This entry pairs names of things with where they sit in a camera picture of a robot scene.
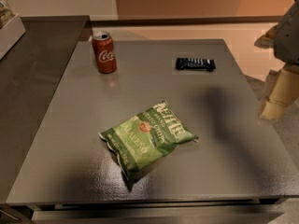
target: metal table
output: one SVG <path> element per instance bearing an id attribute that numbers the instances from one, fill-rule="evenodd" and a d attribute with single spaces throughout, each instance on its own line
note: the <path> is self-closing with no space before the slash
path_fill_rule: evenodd
<path id="1" fill-rule="evenodd" d="M 89 33 L 88 16 L 21 19 L 26 33 L 0 61 L 1 223 L 26 219 L 7 196 L 78 40 Z"/>
<path id="2" fill-rule="evenodd" d="M 115 42 L 118 70 L 97 72 L 79 42 L 7 203 L 162 203 L 293 197 L 299 174 L 223 40 Z M 178 71 L 177 57 L 214 59 Z M 199 143 L 126 181 L 98 137 L 165 100 Z"/>

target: coca-cola can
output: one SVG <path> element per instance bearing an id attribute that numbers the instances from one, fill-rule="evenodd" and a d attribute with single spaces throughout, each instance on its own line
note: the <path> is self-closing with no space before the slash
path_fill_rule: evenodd
<path id="1" fill-rule="evenodd" d="M 97 33 L 93 35 L 92 44 L 98 71 L 105 74 L 114 72 L 117 65 L 111 35 L 106 32 Z"/>

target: can lid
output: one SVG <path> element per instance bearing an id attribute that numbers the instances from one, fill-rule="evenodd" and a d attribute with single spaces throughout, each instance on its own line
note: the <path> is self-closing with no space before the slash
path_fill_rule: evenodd
<path id="1" fill-rule="evenodd" d="M 104 41 L 110 38 L 110 34 L 107 32 L 100 32 L 93 35 L 93 39 L 97 41 Z"/>

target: green chip bag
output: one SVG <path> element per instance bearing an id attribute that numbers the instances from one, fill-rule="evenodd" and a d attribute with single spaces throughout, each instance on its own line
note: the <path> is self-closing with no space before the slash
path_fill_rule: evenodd
<path id="1" fill-rule="evenodd" d="M 116 153 L 127 178 L 171 153 L 177 145 L 197 138 L 183 126 L 167 102 L 161 102 L 99 135 Z"/>

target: table surface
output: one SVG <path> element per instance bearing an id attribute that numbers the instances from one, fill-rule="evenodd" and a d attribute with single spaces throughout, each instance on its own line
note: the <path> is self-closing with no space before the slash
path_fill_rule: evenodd
<path id="1" fill-rule="evenodd" d="M 89 17 L 21 19 L 26 33 L 0 61 L 0 204 L 7 199 Z"/>
<path id="2" fill-rule="evenodd" d="M 299 174 L 223 40 L 115 42 L 118 70 L 97 72 L 79 42 L 7 198 L 18 203 L 174 202 L 299 195 Z M 216 61 L 178 71 L 177 57 Z M 102 132 L 167 101 L 199 143 L 126 181 Z"/>

